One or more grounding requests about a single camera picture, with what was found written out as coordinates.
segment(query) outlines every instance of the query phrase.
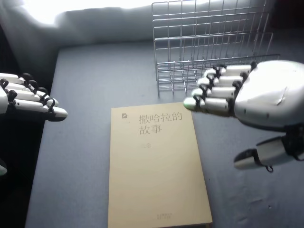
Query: silver rack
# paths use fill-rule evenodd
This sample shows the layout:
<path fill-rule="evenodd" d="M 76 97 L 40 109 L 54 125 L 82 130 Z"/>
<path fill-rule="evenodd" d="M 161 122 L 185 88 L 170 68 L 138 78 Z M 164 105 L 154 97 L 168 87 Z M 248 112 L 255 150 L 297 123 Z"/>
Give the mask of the silver rack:
<path fill-rule="evenodd" d="M 152 4 L 160 89 L 187 89 L 213 64 L 248 64 L 269 55 L 266 0 L 176 0 Z"/>

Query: metal wire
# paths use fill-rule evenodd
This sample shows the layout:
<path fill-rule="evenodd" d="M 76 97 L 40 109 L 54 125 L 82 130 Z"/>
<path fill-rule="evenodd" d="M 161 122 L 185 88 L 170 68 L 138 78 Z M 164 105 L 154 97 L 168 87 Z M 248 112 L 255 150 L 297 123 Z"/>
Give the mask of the metal wire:
<path fill-rule="evenodd" d="M 154 61 L 161 89 L 196 87 L 216 63 L 248 64 L 268 55 L 266 0 L 175 0 L 152 4 Z"/>

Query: wire rack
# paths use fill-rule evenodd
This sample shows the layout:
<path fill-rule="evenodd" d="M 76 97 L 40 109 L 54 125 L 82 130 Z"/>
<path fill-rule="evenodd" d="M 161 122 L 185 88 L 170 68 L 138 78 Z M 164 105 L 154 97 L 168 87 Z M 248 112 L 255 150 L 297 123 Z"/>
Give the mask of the wire rack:
<path fill-rule="evenodd" d="M 269 55 L 266 0 L 176 0 L 152 4 L 154 57 L 161 89 L 196 87 L 214 64 L 248 64 Z"/>

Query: table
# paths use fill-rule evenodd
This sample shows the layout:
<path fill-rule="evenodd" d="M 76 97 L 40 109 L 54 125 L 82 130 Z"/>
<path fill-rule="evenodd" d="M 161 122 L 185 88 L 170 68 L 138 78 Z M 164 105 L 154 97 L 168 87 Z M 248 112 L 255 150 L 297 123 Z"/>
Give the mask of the table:
<path fill-rule="evenodd" d="M 273 46 L 285 58 L 303 57 L 294 41 L 290 48 L 280 42 Z M 184 93 L 158 98 L 153 44 L 139 42 L 61 50 L 51 95 L 69 116 L 45 123 L 26 228 L 106 228 L 111 108 L 179 102 Z M 193 121 L 213 227 L 304 224 L 303 163 L 275 166 L 272 174 L 233 167 L 239 152 L 277 133 L 232 118 L 193 114 Z"/>

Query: beige book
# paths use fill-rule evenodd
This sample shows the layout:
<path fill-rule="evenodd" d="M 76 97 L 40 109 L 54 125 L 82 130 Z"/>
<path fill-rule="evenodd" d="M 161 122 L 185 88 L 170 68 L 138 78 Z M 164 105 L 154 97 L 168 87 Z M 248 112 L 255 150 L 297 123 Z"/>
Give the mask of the beige book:
<path fill-rule="evenodd" d="M 108 228 L 211 222 L 191 112 L 182 103 L 113 108 Z"/>

